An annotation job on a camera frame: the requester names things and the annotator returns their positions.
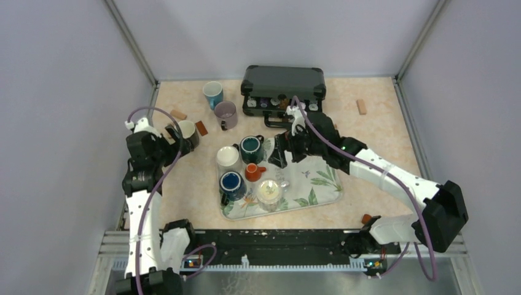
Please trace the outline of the black glossy mug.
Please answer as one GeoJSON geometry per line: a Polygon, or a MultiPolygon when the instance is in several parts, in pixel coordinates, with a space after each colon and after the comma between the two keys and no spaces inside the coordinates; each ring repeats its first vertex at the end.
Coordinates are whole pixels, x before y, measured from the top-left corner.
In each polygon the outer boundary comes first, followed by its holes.
{"type": "Polygon", "coordinates": [[[184,141],[189,145],[190,151],[194,151],[200,144],[200,137],[194,122],[182,120],[178,122],[184,141]]]}

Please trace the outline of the lilac purple mug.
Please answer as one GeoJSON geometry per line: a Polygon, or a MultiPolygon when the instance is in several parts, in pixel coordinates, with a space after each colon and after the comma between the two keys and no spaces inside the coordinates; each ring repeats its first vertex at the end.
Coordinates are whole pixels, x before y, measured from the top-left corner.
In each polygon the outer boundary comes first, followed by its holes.
{"type": "Polygon", "coordinates": [[[230,130],[238,124],[237,107],[231,101],[222,101],[215,106],[214,114],[222,131],[230,130]]]}

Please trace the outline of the light blue dotted mug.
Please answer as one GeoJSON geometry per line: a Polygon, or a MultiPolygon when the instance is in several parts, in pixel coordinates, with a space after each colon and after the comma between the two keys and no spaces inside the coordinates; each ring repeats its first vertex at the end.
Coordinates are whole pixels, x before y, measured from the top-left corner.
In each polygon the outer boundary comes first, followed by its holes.
{"type": "Polygon", "coordinates": [[[224,89],[220,82],[210,81],[203,86],[203,95],[205,96],[210,109],[214,110],[217,104],[224,100],[224,89]]]}

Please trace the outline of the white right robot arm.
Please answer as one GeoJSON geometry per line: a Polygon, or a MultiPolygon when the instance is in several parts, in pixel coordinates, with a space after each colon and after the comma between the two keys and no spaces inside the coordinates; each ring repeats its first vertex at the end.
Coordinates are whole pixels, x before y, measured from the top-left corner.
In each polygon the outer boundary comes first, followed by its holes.
{"type": "Polygon", "coordinates": [[[377,155],[353,137],[340,136],[330,117],[321,112],[301,112],[289,107],[291,128],[276,135],[269,162],[286,168],[309,156],[322,158],[324,177],[334,180],[337,170],[363,179],[395,197],[412,214],[379,217],[370,221],[360,236],[364,251],[377,253],[385,244],[415,242],[444,253],[453,243],[469,216],[461,187],[453,181],[439,184],[405,171],[377,155]]]}

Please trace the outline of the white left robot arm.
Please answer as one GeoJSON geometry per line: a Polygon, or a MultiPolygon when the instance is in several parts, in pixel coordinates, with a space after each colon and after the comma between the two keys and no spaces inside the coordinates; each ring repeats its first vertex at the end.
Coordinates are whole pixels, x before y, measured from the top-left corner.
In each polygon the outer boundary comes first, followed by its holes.
{"type": "Polygon", "coordinates": [[[188,221],[165,232],[159,229],[163,167],[171,170],[179,160],[183,143],[170,144],[146,119],[126,122],[131,131],[126,143],[130,153],[122,181],[129,210],[128,264],[116,294],[182,294],[179,266],[184,254],[196,249],[197,238],[188,221]]]}

